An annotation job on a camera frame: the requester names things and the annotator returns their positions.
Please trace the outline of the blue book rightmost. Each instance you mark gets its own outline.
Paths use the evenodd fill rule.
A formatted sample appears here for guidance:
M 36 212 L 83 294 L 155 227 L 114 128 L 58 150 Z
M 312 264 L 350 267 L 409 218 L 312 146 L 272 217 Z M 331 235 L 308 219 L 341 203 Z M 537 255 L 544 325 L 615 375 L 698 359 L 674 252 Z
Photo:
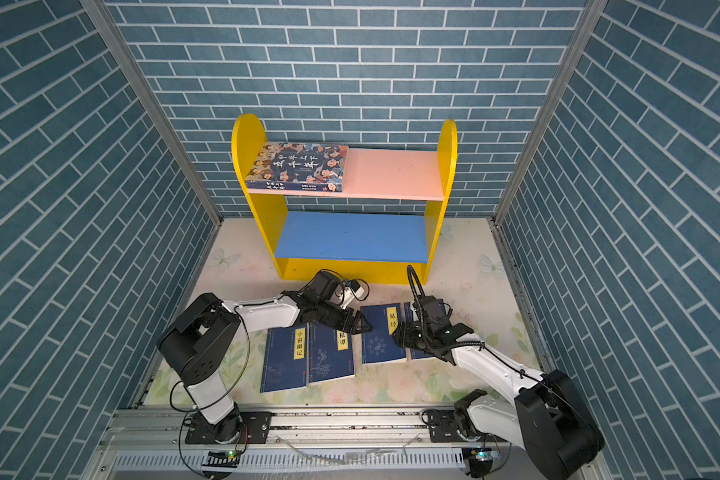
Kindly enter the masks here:
M 413 310 L 413 306 L 410 302 L 405 302 L 403 304 L 403 316 L 404 316 L 404 320 L 407 323 L 410 323 L 411 325 L 413 325 L 415 323 L 414 310 Z M 411 355 L 412 360 L 423 360 L 423 359 L 433 358 L 433 355 L 426 353 L 424 351 L 421 351 L 421 350 L 409 349 L 409 353 Z

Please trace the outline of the blue book yellow label Yijing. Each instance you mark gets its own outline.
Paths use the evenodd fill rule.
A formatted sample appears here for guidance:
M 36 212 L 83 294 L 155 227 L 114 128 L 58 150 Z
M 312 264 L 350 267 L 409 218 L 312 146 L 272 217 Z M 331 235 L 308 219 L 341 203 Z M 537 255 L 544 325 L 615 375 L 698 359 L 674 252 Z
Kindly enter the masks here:
M 399 347 L 393 333 L 400 323 L 400 305 L 369 305 L 362 309 L 371 331 L 362 334 L 362 363 L 375 365 L 400 363 L 407 359 L 406 350 Z

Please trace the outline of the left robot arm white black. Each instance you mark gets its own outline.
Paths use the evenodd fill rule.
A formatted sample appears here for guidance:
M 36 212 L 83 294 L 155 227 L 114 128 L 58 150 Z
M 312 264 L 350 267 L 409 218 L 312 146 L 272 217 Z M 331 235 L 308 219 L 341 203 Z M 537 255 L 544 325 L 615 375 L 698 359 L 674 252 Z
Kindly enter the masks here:
M 350 304 L 366 300 L 369 293 L 366 281 L 322 269 L 302 288 L 284 290 L 270 299 L 225 302 L 213 293 L 199 295 L 156 341 L 193 402 L 188 409 L 175 410 L 208 426 L 215 443 L 239 440 L 244 423 L 232 397 L 234 387 L 227 386 L 221 375 L 237 331 L 243 330 L 246 355 L 254 331 L 317 323 L 347 335 L 367 333 L 372 330 L 370 323 Z

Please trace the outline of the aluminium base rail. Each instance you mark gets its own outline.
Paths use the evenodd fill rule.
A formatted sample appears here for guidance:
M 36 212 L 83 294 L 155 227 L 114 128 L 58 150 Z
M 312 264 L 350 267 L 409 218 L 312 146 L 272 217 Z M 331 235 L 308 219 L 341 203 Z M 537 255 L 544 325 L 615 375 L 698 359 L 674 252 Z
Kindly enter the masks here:
M 209 428 L 166 409 L 120 410 L 86 479 L 379 478 L 452 475 L 544 478 L 508 404 L 253 406 L 244 438 L 216 444 Z

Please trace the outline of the blue book leftmost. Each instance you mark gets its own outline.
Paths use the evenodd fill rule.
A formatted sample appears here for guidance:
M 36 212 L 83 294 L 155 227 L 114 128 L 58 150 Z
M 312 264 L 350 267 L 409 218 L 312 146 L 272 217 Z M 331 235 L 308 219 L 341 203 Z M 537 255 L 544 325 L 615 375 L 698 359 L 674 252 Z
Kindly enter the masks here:
M 306 326 L 272 328 L 267 332 L 261 393 L 307 386 L 307 340 Z

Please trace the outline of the colourful illustrated thick book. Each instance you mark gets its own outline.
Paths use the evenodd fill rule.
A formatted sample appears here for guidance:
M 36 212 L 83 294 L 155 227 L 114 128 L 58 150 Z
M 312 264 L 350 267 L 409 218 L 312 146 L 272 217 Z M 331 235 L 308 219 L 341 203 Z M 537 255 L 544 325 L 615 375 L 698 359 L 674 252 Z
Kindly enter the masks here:
M 245 185 L 278 192 L 341 192 L 349 150 L 340 144 L 266 142 Z

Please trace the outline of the yellow shelf with coloured boards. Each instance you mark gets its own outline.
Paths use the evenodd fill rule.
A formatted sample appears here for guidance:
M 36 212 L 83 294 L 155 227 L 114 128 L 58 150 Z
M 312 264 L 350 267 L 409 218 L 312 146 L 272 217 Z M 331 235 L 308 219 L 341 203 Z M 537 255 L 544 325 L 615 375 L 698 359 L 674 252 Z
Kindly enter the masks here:
M 231 135 L 231 156 L 248 206 L 283 280 L 307 280 L 320 269 L 371 283 L 403 284 L 413 266 L 426 280 L 446 214 L 458 158 L 456 123 L 443 123 L 434 151 L 350 147 L 343 190 L 278 192 L 245 185 L 268 139 L 262 122 L 243 114 Z M 289 196 L 318 200 L 412 200 L 421 215 L 297 211 Z

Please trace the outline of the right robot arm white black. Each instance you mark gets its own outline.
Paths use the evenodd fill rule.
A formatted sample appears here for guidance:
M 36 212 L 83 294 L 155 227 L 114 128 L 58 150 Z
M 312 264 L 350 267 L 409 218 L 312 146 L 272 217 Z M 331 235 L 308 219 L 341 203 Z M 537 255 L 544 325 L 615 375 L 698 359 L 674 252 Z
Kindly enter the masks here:
M 532 369 L 497 351 L 472 328 L 452 323 L 450 307 L 424 292 L 411 265 L 407 279 L 413 320 L 398 325 L 395 343 L 475 375 L 503 399 L 476 389 L 456 402 L 461 436 L 496 434 L 517 444 L 547 479 L 568 479 L 597 457 L 604 435 L 569 376 Z

